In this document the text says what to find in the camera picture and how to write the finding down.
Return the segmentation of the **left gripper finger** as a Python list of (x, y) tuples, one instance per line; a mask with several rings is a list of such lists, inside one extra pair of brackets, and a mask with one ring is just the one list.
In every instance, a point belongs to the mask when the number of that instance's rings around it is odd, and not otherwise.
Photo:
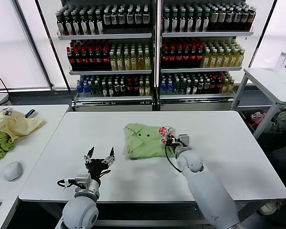
[(85, 160), (85, 163), (86, 163), (86, 164), (92, 162), (93, 152), (94, 152), (94, 147), (92, 147), (92, 148), (88, 151), (87, 155), (84, 155), (84, 160)]
[(111, 151), (109, 153), (109, 156), (106, 157), (103, 162), (107, 165), (112, 165), (115, 161), (115, 155), (114, 155), (114, 147), (111, 148)]

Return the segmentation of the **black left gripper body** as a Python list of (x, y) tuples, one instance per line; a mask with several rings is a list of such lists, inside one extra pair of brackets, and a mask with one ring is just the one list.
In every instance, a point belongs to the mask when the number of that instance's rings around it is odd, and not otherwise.
[(104, 159), (92, 159), (91, 163), (85, 163), (85, 167), (91, 178), (100, 178), (103, 175), (110, 173), (109, 166), (105, 164), (103, 160)]

